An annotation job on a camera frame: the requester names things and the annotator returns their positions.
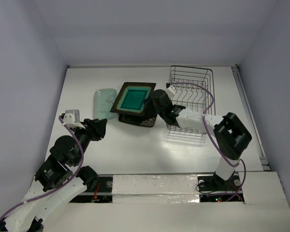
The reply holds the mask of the light green rectangular plate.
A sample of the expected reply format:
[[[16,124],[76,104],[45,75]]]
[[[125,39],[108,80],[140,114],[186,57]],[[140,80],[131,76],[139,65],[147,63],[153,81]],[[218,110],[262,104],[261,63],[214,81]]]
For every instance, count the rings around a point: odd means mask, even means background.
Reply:
[[[118,116],[112,113],[111,108],[117,98],[117,91],[113,88],[99,89],[94,94],[94,119],[113,119]]]

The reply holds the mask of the dark green patterned plate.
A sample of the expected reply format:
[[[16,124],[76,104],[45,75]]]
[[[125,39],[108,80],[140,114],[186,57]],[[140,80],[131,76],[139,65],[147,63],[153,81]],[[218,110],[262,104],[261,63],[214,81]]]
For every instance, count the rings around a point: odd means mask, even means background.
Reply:
[[[110,110],[112,113],[143,116],[144,100],[155,89],[156,83],[125,82]]]

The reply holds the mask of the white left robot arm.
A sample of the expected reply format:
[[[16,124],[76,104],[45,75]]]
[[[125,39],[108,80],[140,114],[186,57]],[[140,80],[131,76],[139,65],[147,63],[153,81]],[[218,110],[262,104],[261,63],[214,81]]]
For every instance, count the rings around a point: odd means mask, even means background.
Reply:
[[[78,194],[96,188],[99,176],[83,162],[89,143],[104,138],[107,119],[79,122],[64,113],[59,121],[70,135],[55,141],[23,200],[0,217],[0,232],[41,232],[52,214]]]

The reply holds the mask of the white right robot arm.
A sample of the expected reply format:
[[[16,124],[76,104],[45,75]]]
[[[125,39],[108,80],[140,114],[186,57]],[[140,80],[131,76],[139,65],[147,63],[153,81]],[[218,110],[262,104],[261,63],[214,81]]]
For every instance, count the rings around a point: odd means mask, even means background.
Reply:
[[[215,116],[193,111],[182,105],[175,105],[170,99],[174,93],[170,88],[158,89],[144,100],[168,125],[204,132],[221,155],[218,167],[212,176],[200,184],[204,191],[224,191],[228,188],[235,168],[239,165],[243,151],[248,147],[252,136],[234,113]]]

